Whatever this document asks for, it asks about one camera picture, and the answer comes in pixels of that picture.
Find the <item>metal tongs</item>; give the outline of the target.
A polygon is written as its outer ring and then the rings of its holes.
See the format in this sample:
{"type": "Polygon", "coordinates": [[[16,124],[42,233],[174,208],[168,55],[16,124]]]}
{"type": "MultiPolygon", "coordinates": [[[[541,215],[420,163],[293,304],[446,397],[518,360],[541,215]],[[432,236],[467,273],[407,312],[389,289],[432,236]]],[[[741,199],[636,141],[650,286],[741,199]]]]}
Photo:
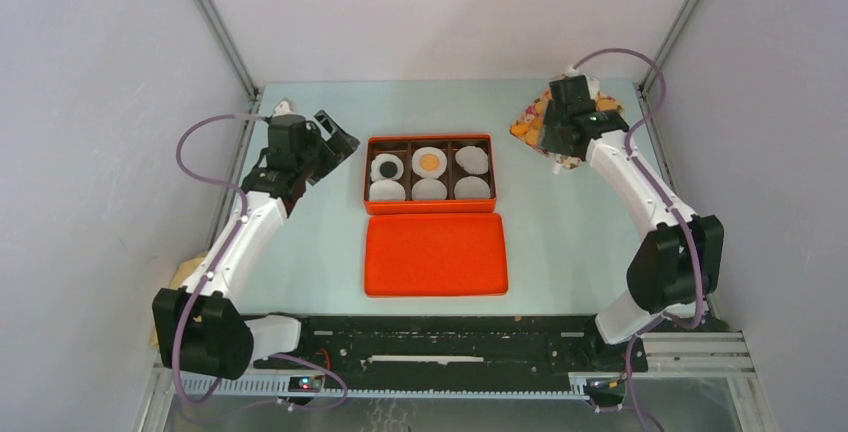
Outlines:
{"type": "Polygon", "coordinates": [[[578,157],[565,156],[560,154],[554,154],[552,156],[552,161],[552,171],[554,174],[559,174],[565,170],[576,169],[583,163],[583,161],[578,157]]]}

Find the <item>black sandwich cookie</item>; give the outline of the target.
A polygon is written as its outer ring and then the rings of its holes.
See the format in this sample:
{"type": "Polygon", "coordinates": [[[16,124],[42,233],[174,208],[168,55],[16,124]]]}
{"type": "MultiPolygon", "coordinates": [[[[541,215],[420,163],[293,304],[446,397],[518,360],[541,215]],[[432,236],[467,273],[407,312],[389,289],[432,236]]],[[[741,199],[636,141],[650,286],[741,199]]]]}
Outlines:
{"type": "Polygon", "coordinates": [[[379,166],[379,172],[382,177],[393,180],[398,173],[398,166],[391,161],[383,162],[379,166]]]}

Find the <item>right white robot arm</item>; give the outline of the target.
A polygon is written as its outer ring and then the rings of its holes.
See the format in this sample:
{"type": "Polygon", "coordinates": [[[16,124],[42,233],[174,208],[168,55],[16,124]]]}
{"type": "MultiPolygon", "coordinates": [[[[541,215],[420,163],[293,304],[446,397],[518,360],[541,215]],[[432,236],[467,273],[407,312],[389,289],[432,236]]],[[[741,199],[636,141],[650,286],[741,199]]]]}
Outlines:
{"type": "Polygon", "coordinates": [[[548,89],[540,147],[595,170],[624,203],[641,239],[625,292],[595,316],[595,334],[581,344],[585,363],[606,370],[620,359],[620,343],[662,320],[687,329],[701,323],[705,299],[717,287],[724,227],[716,216],[695,212],[663,182],[621,114],[599,108],[587,76],[566,76],[548,89]]]}

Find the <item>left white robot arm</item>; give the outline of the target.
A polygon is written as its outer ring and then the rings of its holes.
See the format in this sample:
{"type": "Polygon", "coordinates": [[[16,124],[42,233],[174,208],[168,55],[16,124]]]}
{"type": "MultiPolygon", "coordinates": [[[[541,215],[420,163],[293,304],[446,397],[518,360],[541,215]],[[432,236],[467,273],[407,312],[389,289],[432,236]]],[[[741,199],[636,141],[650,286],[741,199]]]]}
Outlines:
{"type": "Polygon", "coordinates": [[[263,118],[267,144],[235,185],[234,210],[201,264],[175,289],[163,288],[152,312],[162,363],[175,373],[234,380],[253,362],[278,356],[304,368],[315,340],[299,320],[270,314],[246,319],[239,307],[249,275],[271,238],[307,188],[330,174],[359,147],[324,110],[313,118],[276,112],[263,118]]]}

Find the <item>floral tray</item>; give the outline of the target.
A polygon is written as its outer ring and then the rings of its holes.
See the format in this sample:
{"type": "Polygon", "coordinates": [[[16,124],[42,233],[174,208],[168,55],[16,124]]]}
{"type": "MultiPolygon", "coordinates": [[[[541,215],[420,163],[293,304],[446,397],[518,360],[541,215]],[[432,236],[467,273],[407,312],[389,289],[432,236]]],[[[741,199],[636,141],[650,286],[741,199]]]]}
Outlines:
{"type": "MultiPolygon", "coordinates": [[[[612,99],[615,99],[614,97],[612,97],[612,96],[610,96],[610,95],[608,95],[608,94],[605,94],[605,93],[603,93],[603,92],[600,90],[600,82],[599,82],[599,80],[598,80],[598,79],[596,79],[595,77],[593,77],[593,76],[591,76],[591,75],[586,75],[586,74],[580,73],[580,72],[578,72],[578,71],[576,71],[576,70],[570,70],[570,71],[568,71],[566,74],[564,74],[564,75],[562,75],[562,76],[558,77],[558,78],[557,78],[556,80],[554,80],[554,81],[557,81],[557,80],[560,80],[560,79],[564,79],[564,78],[566,78],[566,77],[573,77],[573,76],[577,76],[577,75],[585,75],[585,76],[587,77],[587,79],[588,79],[588,84],[589,84],[590,95],[591,95],[591,96],[595,99],[595,101],[597,101],[597,100],[598,100],[598,99],[600,99],[600,98],[612,98],[612,99]]],[[[541,129],[542,124],[543,124],[543,118],[544,118],[544,115],[543,115],[543,116],[536,116],[536,115],[534,114],[534,111],[533,111],[533,103],[534,103],[535,101],[539,101],[539,100],[547,100],[547,101],[549,102],[549,101],[550,101],[550,99],[551,99],[551,92],[550,92],[550,90],[549,90],[549,84],[548,84],[548,86],[547,86],[545,89],[543,89],[543,91],[539,94],[539,96],[538,96],[538,97],[536,97],[536,98],[535,98],[535,99],[531,102],[531,104],[530,104],[530,105],[528,105],[528,106],[525,108],[525,110],[524,110],[524,111],[523,111],[523,112],[519,115],[519,117],[518,117],[518,118],[517,118],[517,119],[516,119],[516,120],[512,123],[512,125],[513,125],[513,124],[518,124],[518,123],[526,123],[526,124],[528,124],[528,125],[529,125],[530,129],[541,129]]],[[[618,104],[620,105],[620,108],[619,108],[619,110],[618,110],[617,112],[618,112],[618,113],[619,113],[619,114],[623,117],[623,113],[624,113],[623,105],[622,105],[622,104],[621,104],[618,100],[616,100],[616,101],[617,101],[617,102],[618,102],[618,104]]],[[[519,138],[519,137],[515,137],[515,138],[517,138],[518,140],[520,140],[521,142],[523,142],[525,145],[527,145],[527,144],[525,143],[524,137],[521,137],[521,138],[519,138]]],[[[547,157],[547,158],[549,158],[549,159],[551,159],[551,160],[552,160],[552,156],[554,155],[553,153],[548,153],[548,152],[543,151],[540,147],[538,147],[538,148],[536,148],[536,147],[531,147],[531,149],[535,150],[536,152],[540,153],[541,155],[543,155],[543,156],[545,156],[545,157],[547,157]]]]}

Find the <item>white paper cup top-left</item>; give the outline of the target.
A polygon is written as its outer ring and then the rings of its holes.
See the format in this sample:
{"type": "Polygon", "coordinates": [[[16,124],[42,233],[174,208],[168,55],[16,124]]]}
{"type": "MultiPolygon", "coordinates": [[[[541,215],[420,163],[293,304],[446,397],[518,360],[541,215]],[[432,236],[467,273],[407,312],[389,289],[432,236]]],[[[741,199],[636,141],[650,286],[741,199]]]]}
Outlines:
{"type": "Polygon", "coordinates": [[[381,163],[387,161],[394,162],[398,166],[398,173],[395,175],[393,180],[399,181],[401,179],[404,173],[403,161],[396,155],[390,153],[381,153],[376,155],[370,163],[370,179],[372,182],[386,179],[380,175],[379,166],[381,163]]]}

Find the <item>white paper cup bottom-left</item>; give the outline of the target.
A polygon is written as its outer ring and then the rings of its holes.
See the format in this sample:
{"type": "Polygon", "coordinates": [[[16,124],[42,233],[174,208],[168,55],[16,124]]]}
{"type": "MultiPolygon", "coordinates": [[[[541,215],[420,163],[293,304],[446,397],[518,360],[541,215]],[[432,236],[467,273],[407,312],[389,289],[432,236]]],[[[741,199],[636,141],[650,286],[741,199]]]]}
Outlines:
{"type": "Polygon", "coordinates": [[[406,191],[397,181],[390,179],[377,180],[369,186],[368,200],[371,202],[405,201],[406,191]]]}

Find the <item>white paper cup top-middle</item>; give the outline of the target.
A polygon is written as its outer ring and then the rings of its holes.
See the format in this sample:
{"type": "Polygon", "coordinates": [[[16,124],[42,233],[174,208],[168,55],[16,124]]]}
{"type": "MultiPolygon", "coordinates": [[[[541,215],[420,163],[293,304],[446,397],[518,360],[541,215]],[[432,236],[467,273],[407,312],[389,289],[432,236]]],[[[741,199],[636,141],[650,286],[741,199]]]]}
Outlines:
{"type": "Polygon", "coordinates": [[[421,178],[439,179],[447,169],[447,157],[442,149],[436,147],[421,147],[416,149],[412,155],[411,162],[413,172],[421,178]],[[424,171],[419,165],[419,160],[422,155],[435,154],[441,160],[441,165],[438,170],[424,171]]]}

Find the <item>orange cookie tin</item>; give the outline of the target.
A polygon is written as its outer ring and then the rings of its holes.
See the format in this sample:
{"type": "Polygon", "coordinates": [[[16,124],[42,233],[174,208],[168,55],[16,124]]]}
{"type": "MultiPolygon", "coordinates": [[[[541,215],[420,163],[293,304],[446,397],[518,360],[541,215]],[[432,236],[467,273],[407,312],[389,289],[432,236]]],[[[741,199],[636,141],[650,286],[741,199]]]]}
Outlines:
{"type": "Polygon", "coordinates": [[[492,213],[496,184],[485,134],[378,136],[366,147],[368,214],[492,213]]]}

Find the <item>white paper cup bottom-middle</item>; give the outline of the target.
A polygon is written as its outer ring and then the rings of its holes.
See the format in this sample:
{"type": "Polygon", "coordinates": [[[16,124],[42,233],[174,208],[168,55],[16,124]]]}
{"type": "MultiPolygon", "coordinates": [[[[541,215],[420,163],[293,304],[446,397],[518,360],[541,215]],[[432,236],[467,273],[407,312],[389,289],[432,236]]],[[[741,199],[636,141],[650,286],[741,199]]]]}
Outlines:
{"type": "Polygon", "coordinates": [[[437,179],[423,178],[411,189],[411,198],[414,201],[441,201],[446,200],[447,196],[447,187],[437,179]]]}

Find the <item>white paper cup top-right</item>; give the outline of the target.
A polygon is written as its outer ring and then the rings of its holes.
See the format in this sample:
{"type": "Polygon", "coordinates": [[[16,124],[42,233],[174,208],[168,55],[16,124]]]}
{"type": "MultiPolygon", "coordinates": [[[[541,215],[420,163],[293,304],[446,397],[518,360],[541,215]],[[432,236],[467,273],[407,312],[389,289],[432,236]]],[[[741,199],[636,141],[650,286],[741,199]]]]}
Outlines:
{"type": "Polygon", "coordinates": [[[455,152],[454,158],[468,174],[484,175],[490,170],[489,155],[479,146],[464,146],[455,152]]]}

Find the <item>white paper cup bottom-right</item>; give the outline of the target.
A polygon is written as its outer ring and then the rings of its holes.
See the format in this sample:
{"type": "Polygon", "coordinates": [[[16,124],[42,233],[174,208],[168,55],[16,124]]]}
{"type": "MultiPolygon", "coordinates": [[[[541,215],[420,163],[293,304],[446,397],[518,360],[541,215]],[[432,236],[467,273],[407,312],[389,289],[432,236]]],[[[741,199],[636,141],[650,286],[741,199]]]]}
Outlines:
{"type": "Polygon", "coordinates": [[[481,177],[466,176],[455,183],[454,197],[457,200],[488,200],[491,198],[491,188],[481,177]]]}

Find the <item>orange tin lid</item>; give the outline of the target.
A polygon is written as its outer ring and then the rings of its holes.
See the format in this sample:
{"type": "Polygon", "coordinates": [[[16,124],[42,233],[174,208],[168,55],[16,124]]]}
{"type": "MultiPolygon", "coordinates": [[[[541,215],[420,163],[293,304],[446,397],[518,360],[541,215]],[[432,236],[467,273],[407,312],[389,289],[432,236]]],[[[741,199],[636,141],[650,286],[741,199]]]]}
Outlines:
{"type": "Polygon", "coordinates": [[[369,220],[364,291],[370,297],[495,296],[508,289],[498,214],[398,214],[369,220]]]}

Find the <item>yellow cloth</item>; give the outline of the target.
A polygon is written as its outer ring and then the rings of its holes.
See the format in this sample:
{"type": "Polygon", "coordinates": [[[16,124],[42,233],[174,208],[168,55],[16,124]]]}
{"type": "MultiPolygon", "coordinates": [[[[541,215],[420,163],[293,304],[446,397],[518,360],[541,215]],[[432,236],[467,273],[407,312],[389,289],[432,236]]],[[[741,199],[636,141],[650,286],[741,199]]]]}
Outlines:
{"type": "Polygon", "coordinates": [[[207,252],[202,252],[189,260],[182,262],[170,279],[167,289],[177,290],[183,282],[195,271],[206,258],[207,252]]]}

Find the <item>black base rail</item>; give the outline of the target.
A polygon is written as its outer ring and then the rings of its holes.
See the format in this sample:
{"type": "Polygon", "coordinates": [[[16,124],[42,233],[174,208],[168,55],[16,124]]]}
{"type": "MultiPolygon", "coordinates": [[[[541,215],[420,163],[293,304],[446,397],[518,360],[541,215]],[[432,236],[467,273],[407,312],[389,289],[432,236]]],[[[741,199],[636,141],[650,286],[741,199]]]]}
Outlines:
{"type": "Polygon", "coordinates": [[[293,356],[356,392],[569,393],[644,372],[642,344],[608,345],[591,316],[304,316],[293,356]]]}

